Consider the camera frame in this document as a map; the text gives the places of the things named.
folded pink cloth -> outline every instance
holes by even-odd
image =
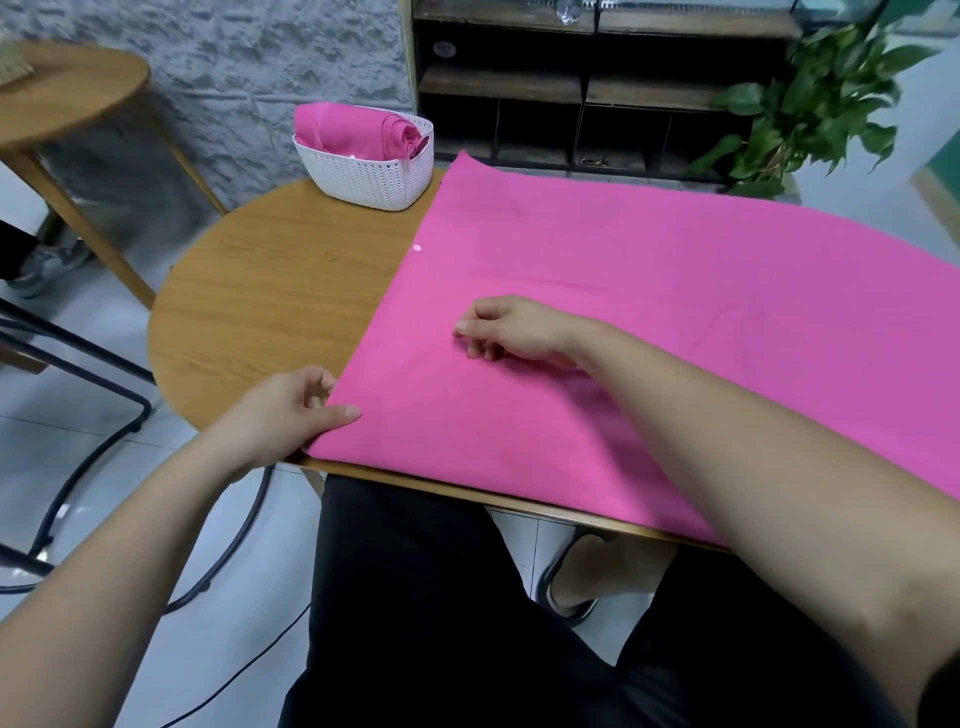
[[[294,133],[304,147],[374,161],[412,159],[429,138],[399,114],[329,101],[298,106]]]

table edge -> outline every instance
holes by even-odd
[[[31,40],[26,42],[57,43],[57,41],[54,41],[54,40],[42,40],[42,41]],[[83,45],[83,44],[82,43],[61,43],[61,45]],[[140,93],[144,88],[146,88],[147,85],[150,84],[150,80],[153,78],[154,72],[153,72],[153,69],[150,67],[150,64],[147,62],[145,58],[135,54],[133,51],[128,51],[124,48],[109,48],[106,45],[98,45],[98,44],[94,44],[94,45],[97,48],[102,48],[109,51],[116,51],[117,53],[125,53],[128,56],[133,56],[138,61],[143,63],[147,68],[147,73],[144,76],[143,81],[140,82],[140,84],[133,91],[131,91],[131,93],[129,93],[127,96],[123,97],[122,99],[120,99],[114,104],[109,104],[103,107],[92,116],[88,116],[87,118],[81,121],[78,121],[73,124],[66,124],[65,126],[59,127],[55,132],[28,135],[28,136],[24,136],[22,138],[16,139],[16,141],[0,142],[0,153],[9,151],[9,150],[30,149],[32,147],[35,147],[37,144],[43,144],[45,142],[50,141],[51,139],[56,139],[59,136],[76,132],[85,126],[88,126],[89,124],[94,124],[100,121],[101,119],[103,119],[105,116],[108,116],[109,114],[113,113],[114,111],[126,105],[130,101],[130,99],[132,99],[134,96]],[[11,85],[16,85],[18,83],[28,83],[31,78],[32,78],[32,75],[27,76],[23,79],[20,79],[19,81],[14,81]]]

wooden shelf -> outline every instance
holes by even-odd
[[[556,104],[579,104],[581,101],[580,79],[572,74],[494,71],[437,63],[423,73],[420,93]]]
[[[575,23],[564,25],[548,6],[523,5],[511,0],[414,0],[417,20],[498,25],[563,33],[593,33],[593,10],[584,9]]]
[[[616,8],[600,12],[601,33],[793,39],[801,36],[787,12],[665,12]]]
[[[587,103],[631,109],[709,111],[709,100],[723,88],[629,76],[593,76],[587,85]]]

slipper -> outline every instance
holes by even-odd
[[[557,571],[560,570],[560,566],[564,562],[566,553],[570,551],[570,547],[576,544],[583,536],[590,534],[593,536],[599,536],[604,541],[609,541],[614,535],[605,531],[599,531],[595,528],[587,528],[585,526],[578,525],[573,531],[573,538],[570,540],[570,543],[566,545],[566,548],[563,550],[560,556],[558,556],[550,566],[543,570],[543,574],[540,575],[540,581],[537,582],[536,602],[543,607],[543,609],[559,619],[568,627],[575,627],[583,622],[584,619],[589,617],[590,612],[592,612],[593,608],[597,605],[598,599],[591,599],[590,601],[585,601],[578,604],[575,607],[573,614],[566,617],[557,611],[557,605],[553,600],[553,596],[550,594],[550,585],[553,583],[553,577],[556,576]]]

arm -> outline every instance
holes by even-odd
[[[254,387],[0,623],[5,726],[113,724],[217,497],[250,469],[359,416],[355,407],[321,406],[313,392],[334,383],[321,367],[307,367]]]
[[[824,626],[915,719],[960,647],[960,502],[803,415],[598,321],[482,299],[468,355],[576,364],[764,581]]]

